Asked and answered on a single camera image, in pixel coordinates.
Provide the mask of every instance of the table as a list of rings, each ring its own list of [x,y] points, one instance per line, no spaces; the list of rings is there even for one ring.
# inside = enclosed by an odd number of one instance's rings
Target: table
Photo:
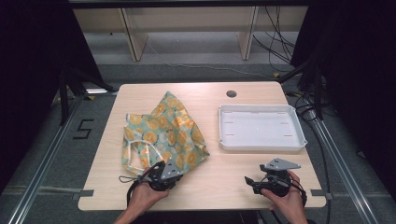
[[[259,165],[275,157],[302,165],[301,169],[294,171],[307,192],[306,207],[325,205],[324,197],[313,197],[311,194],[310,190],[320,189],[320,184],[305,148],[295,154],[242,154],[227,152],[219,146],[219,106],[286,105],[280,85],[277,82],[208,82],[122,85],[84,187],[84,190],[93,190],[93,195],[81,197],[79,209],[126,208],[126,192],[131,184],[119,181],[120,175],[128,175],[121,167],[125,114],[150,113],[167,91],[172,92],[187,108],[200,128],[211,155],[188,171],[171,190],[169,197],[156,203],[151,211],[266,208],[271,202],[254,194],[244,176],[262,179],[265,173]],[[226,95],[227,91],[235,91],[237,95],[230,98]]]

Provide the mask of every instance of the bag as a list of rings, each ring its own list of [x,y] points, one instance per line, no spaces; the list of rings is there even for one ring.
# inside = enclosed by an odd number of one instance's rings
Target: bag
[[[127,114],[126,122],[121,163],[133,177],[142,175],[145,168],[158,161],[167,163],[170,158],[185,174],[210,155],[197,124],[170,91],[150,114]],[[131,164],[132,148],[143,167]]]

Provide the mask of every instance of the tray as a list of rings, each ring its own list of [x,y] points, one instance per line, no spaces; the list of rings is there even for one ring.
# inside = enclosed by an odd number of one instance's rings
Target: tray
[[[296,152],[307,144],[290,105],[221,105],[219,136],[234,151]]]

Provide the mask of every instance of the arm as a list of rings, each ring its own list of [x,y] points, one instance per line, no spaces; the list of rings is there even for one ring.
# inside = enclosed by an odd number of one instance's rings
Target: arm
[[[292,171],[288,171],[288,173],[293,179],[293,184],[298,185],[297,182],[300,182],[300,178]],[[289,193],[283,198],[276,196],[271,190],[268,189],[262,189],[262,195],[273,202],[273,204],[269,207],[270,210],[279,209],[279,211],[291,224],[308,223],[305,217],[300,191],[296,188],[290,187]]]
[[[166,191],[156,191],[146,182],[140,184],[136,189],[134,189],[128,207],[121,213],[114,223],[121,224],[133,222],[140,215],[149,210],[152,205],[168,195],[169,189]]]

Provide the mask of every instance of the light wood tabletop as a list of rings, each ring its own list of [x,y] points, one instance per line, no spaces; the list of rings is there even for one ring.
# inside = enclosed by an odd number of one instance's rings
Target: light wood tabletop
[[[311,194],[311,189],[321,189],[321,186],[305,148],[297,153],[236,153],[219,145],[221,105],[286,105],[281,86],[277,82],[206,82],[122,85],[84,187],[84,190],[93,190],[93,195],[81,197],[79,209],[126,208],[126,193],[131,183],[119,181],[120,175],[128,175],[121,166],[125,115],[149,114],[167,91],[180,100],[198,125],[210,156],[184,174],[170,195],[157,202],[151,211],[267,208],[271,202],[254,194],[252,187],[246,184],[245,176],[262,180],[265,173],[260,170],[260,164],[276,157],[302,166],[293,172],[301,178],[307,193],[306,207],[326,204],[324,197]],[[235,91],[236,96],[227,96],[227,91]]]

